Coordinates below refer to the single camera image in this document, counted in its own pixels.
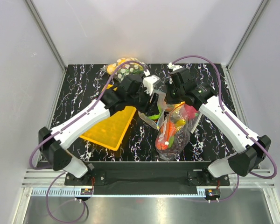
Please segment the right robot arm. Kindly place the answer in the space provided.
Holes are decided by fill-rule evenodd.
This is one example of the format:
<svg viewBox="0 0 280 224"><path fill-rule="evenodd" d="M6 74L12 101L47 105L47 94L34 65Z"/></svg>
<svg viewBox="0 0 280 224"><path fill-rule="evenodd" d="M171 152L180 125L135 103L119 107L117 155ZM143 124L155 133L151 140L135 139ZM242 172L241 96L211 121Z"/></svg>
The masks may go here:
<svg viewBox="0 0 280 224"><path fill-rule="evenodd" d="M247 176L265 159L271 139L249 129L219 101L209 84L196 84L188 69L172 64L168 68L171 72L165 83L167 104L185 102L194 107L220 129L235 150L234 154L212 162L202 174L203 181L213 185L223 175Z"/></svg>

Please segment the blue zip fruit bag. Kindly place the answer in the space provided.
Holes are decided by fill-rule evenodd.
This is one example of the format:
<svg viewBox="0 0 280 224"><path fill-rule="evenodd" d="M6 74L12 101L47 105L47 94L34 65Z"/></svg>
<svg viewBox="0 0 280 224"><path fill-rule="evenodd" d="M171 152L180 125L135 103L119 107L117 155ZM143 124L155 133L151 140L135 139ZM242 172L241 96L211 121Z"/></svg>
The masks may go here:
<svg viewBox="0 0 280 224"><path fill-rule="evenodd" d="M156 130L159 130L161 128L165 119L165 110L167 108L165 96L166 94L164 92L153 90L153 97L157 99L157 113L151 116L146 116L144 113L138 112L139 117Z"/></svg>

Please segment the green fake fruit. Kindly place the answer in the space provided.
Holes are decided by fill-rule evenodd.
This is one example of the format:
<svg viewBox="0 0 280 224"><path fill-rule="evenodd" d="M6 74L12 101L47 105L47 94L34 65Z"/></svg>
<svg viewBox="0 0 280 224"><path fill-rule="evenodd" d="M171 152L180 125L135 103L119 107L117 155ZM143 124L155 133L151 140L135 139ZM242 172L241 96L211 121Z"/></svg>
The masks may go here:
<svg viewBox="0 0 280 224"><path fill-rule="evenodd" d="M150 115L148 116L149 119L151 120L158 120L161 116L161 108L158 107L158 113L157 114L154 114L154 115Z"/></svg>

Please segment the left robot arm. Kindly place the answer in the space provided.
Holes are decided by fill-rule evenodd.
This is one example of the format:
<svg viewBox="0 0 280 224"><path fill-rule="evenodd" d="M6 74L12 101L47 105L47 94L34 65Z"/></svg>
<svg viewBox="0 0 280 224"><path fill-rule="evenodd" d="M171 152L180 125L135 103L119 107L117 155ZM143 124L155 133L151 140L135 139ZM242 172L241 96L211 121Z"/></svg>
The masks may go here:
<svg viewBox="0 0 280 224"><path fill-rule="evenodd" d="M120 83L106 87L97 99L69 120L52 129L43 127L39 130L41 154L54 171L63 170L74 175L80 184L88 184L91 181L90 168L66 150L87 130L127 106L135 107L148 117L158 114L158 94L154 87L159 80L155 75L142 78L130 74Z"/></svg>

